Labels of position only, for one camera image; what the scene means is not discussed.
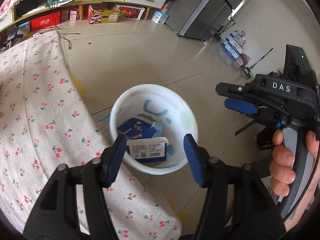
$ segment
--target red box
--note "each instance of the red box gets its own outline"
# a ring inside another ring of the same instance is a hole
[[[55,13],[31,20],[31,31],[34,32],[39,29],[44,29],[50,26],[55,26],[60,24],[60,16],[61,16],[61,12],[55,12]]]

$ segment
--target cabinet leg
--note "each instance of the cabinet leg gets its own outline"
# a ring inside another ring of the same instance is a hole
[[[84,20],[84,16],[83,16],[83,5],[79,4],[79,16],[80,16],[80,20]]]
[[[147,10],[146,10],[146,15],[144,16],[144,19],[145,19],[145,20],[148,20],[148,16],[149,16],[150,9],[151,9],[151,8],[148,7]]]

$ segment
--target tile floor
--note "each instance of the tile floor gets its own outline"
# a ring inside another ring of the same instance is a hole
[[[167,25],[151,20],[120,19],[115,24],[89,25],[64,22],[65,54],[83,100],[95,121],[111,111],[116,99],[135,85],[153,83],[182,96],[193,110],[199,127],[199,145],[227,164],[241,166],[263,158],[255,144],[253,125],[237,137],[235,130],[249,122],[224,107],[215,92],[219,82],[245,84],[239,69],[217,42],[204,46],[199,40],[178,38]],[[142,183],[161,192],[182,221],[182,234],[195,231],[205,189],[194,182],[188,165],[163,176],[134,174]]]

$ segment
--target barcode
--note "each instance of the barcode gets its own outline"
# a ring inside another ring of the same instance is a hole
[[[151,157],[160,156],[161,152],[151,153]]]

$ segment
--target fingernail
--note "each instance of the fingernail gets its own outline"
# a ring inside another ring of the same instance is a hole
[[[296,175],[294,173],[287,172],[287,174],[284,177],[284,181],[288,184],[291,184],[295,178],[296,178]]]
[[[289,190],[288,189],[286,189],[286,188],[282,188],[281,190],[280,190],[280,195],[281,196],[287,196],[289,194]]]
[[[291,166],[294,162],[294,157],[290,154],[288,154],[285,158],[284,158],[284,164],[287,166]]]

